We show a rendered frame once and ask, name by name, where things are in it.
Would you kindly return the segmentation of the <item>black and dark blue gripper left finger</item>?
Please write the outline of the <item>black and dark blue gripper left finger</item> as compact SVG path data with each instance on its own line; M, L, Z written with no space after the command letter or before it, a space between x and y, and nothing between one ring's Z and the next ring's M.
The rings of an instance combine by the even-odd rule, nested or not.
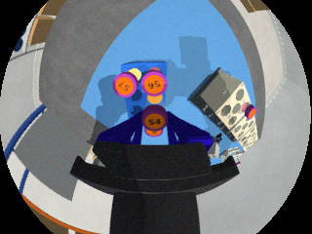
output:
M141 136L142 136L141 116L142 111L137 113L132 118L100 133L97 137L97 140L120 142L123 144L141 144ZM135 135L132 140L133 134Z

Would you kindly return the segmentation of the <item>centrifuge tube with yellow liquid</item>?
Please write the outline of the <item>centrifuge tube with yellow liquid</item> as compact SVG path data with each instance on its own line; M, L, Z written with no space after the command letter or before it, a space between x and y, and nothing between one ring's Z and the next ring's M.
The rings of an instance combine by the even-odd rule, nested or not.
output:
M119 97L131 97L137 90L140 78L141 72L137 68L131 68L114 78L113 90Z

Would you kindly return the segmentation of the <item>blue tube rack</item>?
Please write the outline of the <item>blue tube rack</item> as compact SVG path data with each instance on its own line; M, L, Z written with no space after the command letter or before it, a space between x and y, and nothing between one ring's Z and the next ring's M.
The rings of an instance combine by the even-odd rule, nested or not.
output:
M122 72L129 70L130 68L137 68L141 72L141 78L138 81L138 87L136 92L131 97L125 97L128 117L129 119L135 116L138 112L143 111L146 103L147 95L141 88L141 79L143 75L151 68L158 67L167 79L167 63L161 61L135 61L121 64ZM135 107L135 108L134 108ZM142 109L143 108L143 109ZM135 114L135 115L134 115Z

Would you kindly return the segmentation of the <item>blue flat mat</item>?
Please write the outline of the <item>blue flat mat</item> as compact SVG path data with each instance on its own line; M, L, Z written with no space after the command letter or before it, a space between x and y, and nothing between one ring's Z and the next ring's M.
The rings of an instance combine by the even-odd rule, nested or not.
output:
M136 16L111 44L89 83L81 108L112 128L128 120L126 101L112 88L122 73L121 64L132 61L165 61L165 108L176 117L214 136L222 134L218 158L239 147L190 100L220 67L243 81L255 107L251 73L233 31L208 0L157 0ZM243 149L242 149L243 148Z

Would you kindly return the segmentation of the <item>pink tube with purple cap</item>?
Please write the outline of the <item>pink tube with purple cap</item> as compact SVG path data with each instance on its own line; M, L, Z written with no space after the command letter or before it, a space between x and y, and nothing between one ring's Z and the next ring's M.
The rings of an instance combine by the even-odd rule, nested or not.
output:
M244 103L241 110L249 120L252 119L256 113L256 108L248 102Z

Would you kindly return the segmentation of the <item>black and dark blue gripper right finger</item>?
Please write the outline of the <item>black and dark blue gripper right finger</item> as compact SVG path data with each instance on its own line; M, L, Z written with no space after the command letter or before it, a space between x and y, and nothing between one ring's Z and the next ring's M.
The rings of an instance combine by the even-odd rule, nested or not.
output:
M209 149L214 143L210 133L176 117L170 111L167 111L167 114L168 114L167 133L169 144L202 142L205 144L207 152L209 151ZM178 141L176 139L176 135Z

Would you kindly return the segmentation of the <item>cream block with round holes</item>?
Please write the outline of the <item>cream block with round holes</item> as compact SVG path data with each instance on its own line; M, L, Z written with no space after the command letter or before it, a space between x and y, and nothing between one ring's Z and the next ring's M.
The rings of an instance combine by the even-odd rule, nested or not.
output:
M243 81L221 71L200 97L228 129L244 116L241 110L244 103L251 103Z
M255 133L254 133L255 132ZM256 130L256 124L254 123L253 126L242 136L238 139L239 143L242 145L242 147L255 136L257 133Z
M250 120L246 118L247 117L244 114L244 116L230 129L230 132L235 138L237 138L237 140L242 137L255 123L254 117Z
M251 139L248 141L248 143L246 143L243 148L244 150L247 150L249 149L255 142L257 141L257 134ZM247 148L247 149L246 149Z

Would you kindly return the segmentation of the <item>white tube rack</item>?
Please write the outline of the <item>white tube rack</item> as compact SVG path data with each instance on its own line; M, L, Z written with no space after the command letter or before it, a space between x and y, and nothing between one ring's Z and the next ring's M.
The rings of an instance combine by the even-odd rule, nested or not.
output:
M233 151L231 151L231 150L233 150ZM228 151L230 151L230 152L228 152ZM236 155L234 155L233 157L235 157L235 156L239 157L239 156L242 154L242 152L241 152L241 150L240 150L239 147L234 147L234 148L227 149L227 150L220 156L222 162L224 162L224 161L230 156L229 153L232 154L233 152L236 153ZM238 156L238 155L239 155L239 156Z

